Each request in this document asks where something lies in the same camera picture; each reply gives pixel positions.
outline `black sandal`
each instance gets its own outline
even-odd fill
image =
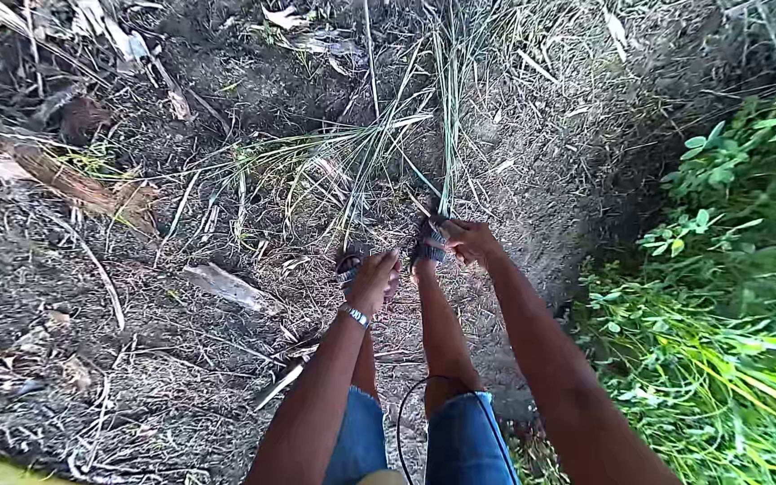
[[[447,242],[447,239],[443,237],[442,234],[439,234],[439,231],[433,229],[433,226],[430,225],[427,219],[424,219],[424,222],[422,222],[421,226],[418,228],[418,242],[415,245],[415,248],[412,249],[412,254],[410,256],[410,271],[412,270],[412,267],[415,266],[415,262],[419,259],[434,260],[437,265],[440,265],[445,261],[445,249],[427,244],[427,239],[432,240],[440,246],[444,246]]]
[[[354,263],[349,269],[341,273],[340,268],[352,259],[357,259],[358,262]],[[349,292],[349,288],[352,286],[352,280],[354,280],[355,276],[358,274],[358,270],[361,267],[361,261],[363,260],[364,256],[360,252],[350,248],[350,250],[337,262],[335,268],[337,285],[344,294]]]

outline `sandal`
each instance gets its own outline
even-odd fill
[[[441,247],[427,244],[428,239]],[[446,242],[447,239],[443,237],[442,234],[439,234],[439,231],[433,229],[433,226],[430,225],[427,219],[424,219],[421,226],[418,228],[418,242],[415,245],[415,248],[412,249],[409,261],[410,273],[419,259],[434,260],[436,261],[437,266],[442,264],[445,261],[446,253],[444,247]]]
[[[365,257],[361,250],[354,248],[350,244],[350,246],[337,262],[337,267],[335,268],[337,285],[340,287],[339,289],[343,292],[343,294],[349,293],[349,290],[352,287],[352,282],[354,281],[355,276],[358,275],[358,270],[361,268],[361,262],[364,261],[364,258]],[[345,271],[341,271],[340,269],[344,266],[347,266],[348,263],[351,263],[349,268]],[[399,284],[399,278],[389,281],[388,288],[385,290],[384,294],[383,302],[385,304],[391,303],[391,300],[394,298],[394,293],[397,291]]]

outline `silver bracelet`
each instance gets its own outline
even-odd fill
[[[364,327],[364,330],[367,330],[367,327],[370,326],[370,321],[367,319],[367,315],[364,315],[358,310],[355,310],[346,301],[344,301],[343,304],[339,306],[337,311],[350,315],[356,322],[360,323],[361,326]]]

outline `black cable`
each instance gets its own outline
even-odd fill
[[[406,474],[406,481],[409,483],[409,485],[412,485],[413,481],[412,481],[412,476],[409,474],[409,470],[406,468],[406,460],[404,460],[403,458],[403,447],[400,446],[400,422],[403,420],[403,408],[404,406],[406,406],[406,400],[409,399],[409,396],[412,395],[412,393],[415,391],[416,388],[418,388],[424,382],[427,382],[430,379],[444,379],[454,383],[458,383],[460,386],[466,388],[467,393],[470,393],[471,395],[475,396],[475,399],[478,401],[478,404],[481,406],[481,411],[484,412],[484,416],[487,419],[487,424],[490,424],[490,431],[492,431],[493,433],[493,439],[496,440],[496,445],[499,445],[499,438],[501,437],[499,432],[496,430],[496,426],[494,426],[492,421],[490,421],[490,415],[487,413],[487,408],[486,406],[484,406],[484,402],[481,401],[481,398],[478,395],[478,393],[467,388],[466,384],[464,384],[461,380],[454,379],[453,377],[448,377],[446,375],[429,375],[422,380],[418,380],[417,382],[415,382],[415,384],[412,385],[412,388],[409,389],[408,392],[406,392],[406,395],[403,397],[403,400],[400,402],[400,413],[397,415],[397,455],[400,456],[400,465],[403,467],[403,472],[404,474]],[[516,481],[516,475],[513,473],[513,469],[511,467],[511,458],[508,458],[508,454],[505,453],[504,448],[502,448],[501,446],[498,447],[498,450],[502,453],[504,466],[508,468],[508,475],[511,477],[512,482],[514,482],[514,485],[518,485]]]

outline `hand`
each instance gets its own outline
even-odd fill
[[[457,254],[457,259],[467,266],[475,261],[486,268],[488,258],[501,256],[504,249],[499,241],[490,232],[487,223],[471,223],[459,219],[451,219],[451,222],[460,226],[464,231],[448,238],[446,248],[452,248]]]
[[[368,256],[361,261],[361,267],[346,301],[359,312],[373,318],[382,309],[385,292],[400,281],[400,259],[396,249]]]

